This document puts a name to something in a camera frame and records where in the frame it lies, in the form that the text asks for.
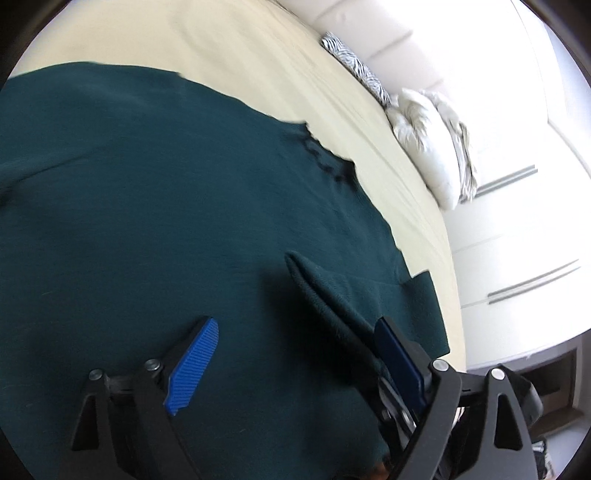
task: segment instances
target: blue gripper pad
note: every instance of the blue gripper pad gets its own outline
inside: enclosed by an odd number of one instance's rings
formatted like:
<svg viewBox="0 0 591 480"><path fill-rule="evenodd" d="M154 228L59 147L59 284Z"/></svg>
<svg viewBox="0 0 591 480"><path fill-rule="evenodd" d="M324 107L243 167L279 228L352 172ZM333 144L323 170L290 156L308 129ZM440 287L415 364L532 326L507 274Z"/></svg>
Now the blue gripper pad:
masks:
<svg viewBox="0 0 591 480"><path fill-rule="evenodd" d="M171 415L176 415L179 409L185 408L191 401L212 359L218 339L217 322L208 319L170 374L164 408Z"/></svg>
<svg viewBox="0 0 591 480"><path fill-rule="evenodd" d="M402 400L408 408L420 415L427 407L423 376L384 318L380 318L375 324L374 341Z"/></svg>

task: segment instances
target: white pillow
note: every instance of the white pillow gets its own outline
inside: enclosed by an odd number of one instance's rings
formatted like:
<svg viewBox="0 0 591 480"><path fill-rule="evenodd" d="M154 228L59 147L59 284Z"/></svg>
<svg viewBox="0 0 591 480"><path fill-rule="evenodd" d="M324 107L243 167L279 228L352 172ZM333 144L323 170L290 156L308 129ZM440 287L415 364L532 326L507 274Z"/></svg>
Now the white pillow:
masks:
<svg viewBox="0 0 591 480"><path fill-rule="evenodd" d="M460 170L452 138L428 98L402 89L398 107L386 110L392 131L419 170L442 210L453 210L460 198Z"/></svg>

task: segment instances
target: pillow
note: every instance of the pillow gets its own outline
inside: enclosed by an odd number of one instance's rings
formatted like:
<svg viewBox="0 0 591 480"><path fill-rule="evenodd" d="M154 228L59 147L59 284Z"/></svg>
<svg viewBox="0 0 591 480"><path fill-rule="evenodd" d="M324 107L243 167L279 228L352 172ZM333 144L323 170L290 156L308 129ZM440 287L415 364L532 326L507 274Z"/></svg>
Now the pillow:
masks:
<svg viewBox="0 0 591 480"><path fill-rule="evenodd" d="M460 169L460 201L470 202L478 190L478 172L474 164L468 127L456 112L452 103L444 95L427 90L419 90L419 93L431 100L452 138L453 146L456 149L457 164Z"/></svg>
<svg viewBox="0 0 591 480"><path fill-rule="evenodd" d="M339 37L327 32L320 39L320 43L328 53L341 62L369 90L369 93L375 97L381 106L386 108L390 104L390 95L382 87L378 78L347 45L341 42Z"/></svg>
<svg viewBox="0 0 591 480"><path fill-rule="evenodd" d="M402 145L442 210L453 210L460 198L460 170L456 150L441 115L431 100L402 89L398 107L386 115Z"/></svg>

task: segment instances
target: zebra print pillow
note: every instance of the zebra print pillow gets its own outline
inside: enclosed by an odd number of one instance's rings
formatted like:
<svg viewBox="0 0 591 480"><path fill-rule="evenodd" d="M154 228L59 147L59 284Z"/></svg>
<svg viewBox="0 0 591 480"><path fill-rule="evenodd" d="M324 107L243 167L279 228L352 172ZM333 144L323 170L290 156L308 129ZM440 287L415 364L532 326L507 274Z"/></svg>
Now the zebra print pillow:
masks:
<svg viewBox="0 0 591 480"><path fill-rule="evenodd" d="M380 105L386 108L390 104L390 95L382 87L378 78L366 64L357 58L357 55L347 45L341 42L339 37L327 32L320 39L320 43L327 52L341 62L370 91Z"/></svg>

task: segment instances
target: bed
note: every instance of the bed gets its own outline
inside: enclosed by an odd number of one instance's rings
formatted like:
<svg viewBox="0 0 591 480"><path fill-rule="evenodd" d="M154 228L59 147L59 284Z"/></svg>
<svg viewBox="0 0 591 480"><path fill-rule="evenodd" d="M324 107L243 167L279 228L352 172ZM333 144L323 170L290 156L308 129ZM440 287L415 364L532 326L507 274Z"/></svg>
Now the bed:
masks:
<svg viewBox="0 0 591 480"><path fill-rule="evenodd" d="M319 35L268 0L74 0L33 41L11 76L94 61L179 72L283 121L306 121L356 164L411 275L431 272L451 352L465 369L460 304L443 218L375 99L318 44Z"/></svg>

